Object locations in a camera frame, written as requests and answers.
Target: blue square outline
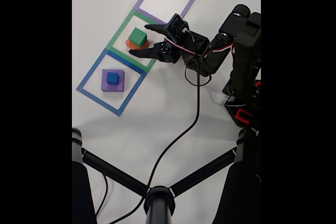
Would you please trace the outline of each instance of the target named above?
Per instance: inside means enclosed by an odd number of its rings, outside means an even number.
[[[137,80],[137,82],[135,83],[135,85],[133,86],[133,88],[131,89],[130,93],[128,94],[128,96],[126,97],[126,99],[123,101],[123,103],[121,104],[121,106],[120,106],[119,109],[116,109],[115,107],[107,104],[106,102],[100,100],[98,97],[96,97],[95,95],[91,94],[90,92],[88,92],[87,90],[84,89],[84,85],[89,80],[89,78],[91,77],[91,75],[93,74],[93,72],[95,71],[95,69],[97,68],[97,66],[99,65],[99,63],[105,57],[105,55],[111,56],[112,58],[116,59],[117,61],[123,63],[127,67],[133,69],[135,72],[137,72],[137,73],[140,74],[139,79]],[[85,75],[85,77],[83,78],[83,80],[80,82],[80,84],[78,85],[78,87],[77,87],[76,90],[79,91],[79,92],[81,92],[83,95],[86,95],[88,98],[94,100],[96,103],[100,104],[101,106],[103,106],[104,108],[108,109],[109,111],[113,112],[117,116],[120,116],[121,113],[126,108],[127,104],[130,102],[131,98],[134,96],[136,90],[138,89],[138,87],[140,86],[140,84],[142,83],[142,81],[146,77],[146,75],[147,75],[147,73],[145,71],[143,71],[142,69],[138,68],[137,66],[133,65],[132,63],[126,61],[123,58],[121,58],[119,55],[115,54],[114,52],[111,52],[108,49],[104,49],[103,52],[98,57],[98,59],[95,61],[95,63],[90,68],[89,72]]]

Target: green square outline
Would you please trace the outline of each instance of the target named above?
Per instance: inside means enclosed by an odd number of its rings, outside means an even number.
[[[143,21],[145,21],[145,22],[147,22],[149,24],[158,24],[157,22],[151,20],[150,18],[147,18],[146,16],[142,15],[141,13],[138,13],[136,10],[133,9],[132,11],[130,11],[130,13],[128,14],[128,16],[126,17],[126,19],[124,20],[124,22],[121,24],[121,26],[119,27],[119,29],[117,30],[117,32],[113,35],[112,39],[110,40],[110,42],[107,44],[107,46],[105,48],[107,50],[110,50],[110,51],[114,52],[115,54],[119,55],[123,59],[127,60],[128,62],[132,63],[133,65],[137,66],[138,68],[140,68],[143,71],[145,71],[146,73],[148,73],[151,70],[151,68],[154,65],[154,63],[156,62],[156,59],[152,59],[148,63],[148,65],[145,66],[145,65],[143,65],[140,62],[132,59],[128,55],[124,54],[123,52],[119,51],[118,49],[116,49],[116,48],[114,48],[112,46],[115,43],[115,41],[118,39],[118,37],[120,36],[120,34],[125,29],[126,25],[129,23],[129,21],[131,20],[131,18],[133,16],[136,16],[136,17],[142,19]]]

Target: black cable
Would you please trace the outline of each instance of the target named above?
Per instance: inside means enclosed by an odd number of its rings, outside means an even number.
[[[188,77],[187,77],[187,68],[188,68],[189,63],[191,63],[192,61],[194,61],[194,59],[191,60],[191,61],[189,61],[189,62],[187,63],[187,65],[185,65],[185,69],[184,69],[184,78],[185,78],[185,79],[186,79],[192,86],[197,86],[197,85],[193,84],[191,81],[189,81],[189,79],[188,79]],[[206,83],[204,83],[204,84],[202,84],[202,85],[199,85],[199,86],[200,86],[200,87],[203,87],[203,86],[207,85],[209,82],[211,82],[211,80],[212,80],[212,77],[211,77],[211,74],[209,74],[209,80],[208,80]]]
[[[101,207],[102,207],[103,204],[104,204],[104,201],[105,201],[105,199],[106,199],[106,195],[107,195],[107,191],[108,191],[108,189],[109,189],[109,186],[108,186],[108,184],[107,184],[107,179],[106,179],[105,174],[103,174],[103,176],[104,176],[105,183],[106,183],[106,190],[105,190],[105,195],[104,195],[103,201],[101,202],[101,204],[100,204],[100,206],[99,206],[99,208],[98,208],[98,210],[97,210],[97,212],[96,212],[96,217],[98,216],[98,213],[99,213]]]
[[[194,42],[194,45],[195,45],[195,53],[196,53],[196,55],[197,55],[197,46],[196,46],[196,43],[195,43],[194,36],[193,36],[189,31],[187,31],[187,32],[191,35],[191,37],[192,37],[192,39],[193,39],[193,42]],[[172,141],[172,142],[166,147],[166,149],[164,149],[164,151],[161,153],[161,155],[159,156],[159,158],[157,159],[157,161],[156,161],[156,163],[155,163],[155,165],[154,165],[154,168],[153,168],[153,170],[152,170],[151,176],[150,176],[150,178],[149,178],[149,181],[148,181],[148,184],[147,184],[147,187],[146,187],[146,191],[145,191],[144,195],[142,196],[142,198],[141,198],[139,204],[138,204],[132,211],[130,211],[128,214],[124,215],[123,217],[120,217],[119,219],[117,219],[117,220],[111,222],[110,224],[115,224],[115,223],[117,223],[117,222],[119,222],[119,221],[121,221],[121,220],[127,218],[128,216],[130,216],[131,214],[133,214],[135,211],[137,211],[137,209],[141,206],[143,200],[144,200],[145,197],[146,197],[146,194],[147,194],[147,192],[148,192],[148,189],[150,188],[150,185],[151,185],[151,182],[152,182],[152,179],[153,179],[153,176],[154,176],[154,172],[155,172],[155,170],[156,170],[156,168],[157,168],[157,166],[158,166],[160,160],[162,159],[163,155],[169,150],[170,147],[173,146],[173,144],[175,144],[175,143],[176,143],[182,136],[184,136],[189,130],[191,130],[192,127],[194,127],[195,124],[197,123],[197,120],[198,120],[198,117],[199,117],[199,107],[200,107],[200,95],[199,95],[199,94],[200,94],[200,93],[199,93],[199,92],[200,92],[200,91],[199,91],[199,90],[200,90],[200,89],[199,89],[199,88],[200,88],[200,85],[199,85],[200,63],[199,63],[199,61],[198,61],[198,57],[196,57],[196,62],[197,62],[197,112],[196,112],[196,118],[195,118],[195,121],[192,123],[192,125],[189,126],[189,128],[187,128],[187,129],[186,129],[184,132],[182,132],[182,133],[181,133],[181,134],[180,134],[174,141]]]

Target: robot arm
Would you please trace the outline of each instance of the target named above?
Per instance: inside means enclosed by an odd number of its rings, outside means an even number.
[[[145,28],[164,34],[166,39],[150,49],[130,50],[132,55],[172,63],[182,56],[186,67],[197,71],[194,42],[186,33],[189,26],[178,14],[166,25],[146,25]],[[190,33],[199,54],[199,73],[205,77],[217,72],[232,47],[233,70],[223,93],[234,101],[225,103],[225,107],[239,127],[251,126],[258,130],[261,82],[255,78],[261,68],[261,14],[251,14],[247,6],[237,5],[211,42],[200,34]]]

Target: tripod leg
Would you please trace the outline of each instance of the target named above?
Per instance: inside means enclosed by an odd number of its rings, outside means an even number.
[[[97,224],[88,172],[81,156],[81,136],[72,129],[72,224]]]
[[[243,129],[239,137],[235,163],[227,174],[213,224],[260,223],[261,185],[256,175],[255,152],[250,147],[256,134]]]

